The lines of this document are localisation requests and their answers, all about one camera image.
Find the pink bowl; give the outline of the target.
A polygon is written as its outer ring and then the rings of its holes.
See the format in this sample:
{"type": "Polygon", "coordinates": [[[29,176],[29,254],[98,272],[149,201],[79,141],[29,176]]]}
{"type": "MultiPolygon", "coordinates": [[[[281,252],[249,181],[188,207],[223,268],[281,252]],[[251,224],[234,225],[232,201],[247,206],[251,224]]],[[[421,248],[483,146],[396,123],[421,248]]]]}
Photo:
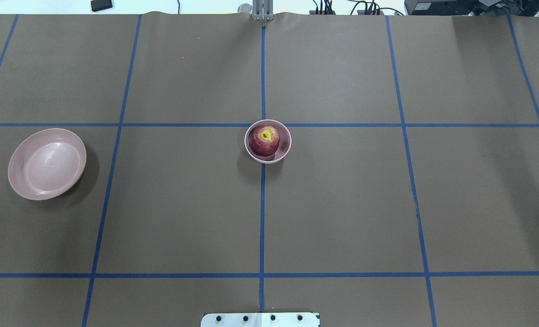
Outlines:
{"type": "Polygon", "coordinates": [[[285,158],[285,156],[290,151],[290,148],[292,147],[292,135],[290,131],[286,128],[284,124],[281,122],[278,122],[277,120],[273,119],[264,119],[259,120],[249,126],[249,128],[246,131],[246,134],[244,136],[244,145],[246,147],[247,153],[258,162],[261,162],[263,164],[273,164],[278,161],[281,161],[285,158]],[[274,155],[271,157],[260,157],[255,155],[250,149],[249,149],[249,140],[251,138],[251,134],[253,132],[253,129],[255,129],[257,126],[263,126],[263,125],[270,125],[275,127],[278,130],[278,133],[280,134],[280,143],[277,151],[274,155]]]}

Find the small black square device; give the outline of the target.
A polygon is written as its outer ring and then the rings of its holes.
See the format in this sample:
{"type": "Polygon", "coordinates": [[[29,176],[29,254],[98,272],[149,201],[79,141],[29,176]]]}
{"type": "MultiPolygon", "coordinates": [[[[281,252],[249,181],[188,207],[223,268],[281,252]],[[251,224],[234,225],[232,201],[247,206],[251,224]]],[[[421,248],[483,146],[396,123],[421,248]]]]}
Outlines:
{"type": "Polygon", "coordinates": [[[112,0],[91,0],[89,4],[92,12],[100,12],[113,8],[112,0]]]}

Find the brown paper table mat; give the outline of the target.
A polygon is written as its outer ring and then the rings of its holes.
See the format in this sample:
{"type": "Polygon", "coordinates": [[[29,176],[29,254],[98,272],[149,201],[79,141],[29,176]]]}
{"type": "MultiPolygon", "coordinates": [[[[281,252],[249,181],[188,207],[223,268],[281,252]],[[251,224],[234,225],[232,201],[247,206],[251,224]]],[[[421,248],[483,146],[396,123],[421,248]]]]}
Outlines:
{"type": "Polygon", "coordinates": [[[238,311],[539,327],[539,17],[0,16],[0,327],[238,311]],[[50,128],[86,167],[23,198],[50,128]]]}

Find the red apple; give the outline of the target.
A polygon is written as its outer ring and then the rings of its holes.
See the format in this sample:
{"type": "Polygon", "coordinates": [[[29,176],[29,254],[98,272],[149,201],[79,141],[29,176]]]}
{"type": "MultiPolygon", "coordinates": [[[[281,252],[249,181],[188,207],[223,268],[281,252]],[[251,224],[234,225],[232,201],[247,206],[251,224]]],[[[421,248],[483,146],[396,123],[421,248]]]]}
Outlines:
{"type": "Polygon", "coordinates": [[[280,134],[270,125],[257,126],[249,140],[249,149],[257,156],[271,157],[279,147],[280,134]]]}

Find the pink plate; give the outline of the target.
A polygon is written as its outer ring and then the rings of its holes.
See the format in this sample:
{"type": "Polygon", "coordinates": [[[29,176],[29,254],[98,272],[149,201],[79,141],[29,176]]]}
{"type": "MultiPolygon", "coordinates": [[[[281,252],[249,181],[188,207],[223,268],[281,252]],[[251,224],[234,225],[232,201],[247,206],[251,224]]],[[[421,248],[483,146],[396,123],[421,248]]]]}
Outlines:
{"type": "Polygon", "coordinates": [[[18,145],[8,164],[8,182],[23,198],[43,201],[70,190],[87,162],[82,139],[67,129],[41,130],[18,145]]]}

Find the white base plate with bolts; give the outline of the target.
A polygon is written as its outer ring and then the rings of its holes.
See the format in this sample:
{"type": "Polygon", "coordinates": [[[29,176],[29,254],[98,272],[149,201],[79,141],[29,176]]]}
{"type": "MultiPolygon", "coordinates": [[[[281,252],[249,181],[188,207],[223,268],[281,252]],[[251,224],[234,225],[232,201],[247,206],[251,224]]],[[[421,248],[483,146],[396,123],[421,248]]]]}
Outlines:
{"type": "Polygon", "coordinates": [[[201,327],[319,327],[319,314],[312,312],[252,312],[205,314],[201,327]]]}

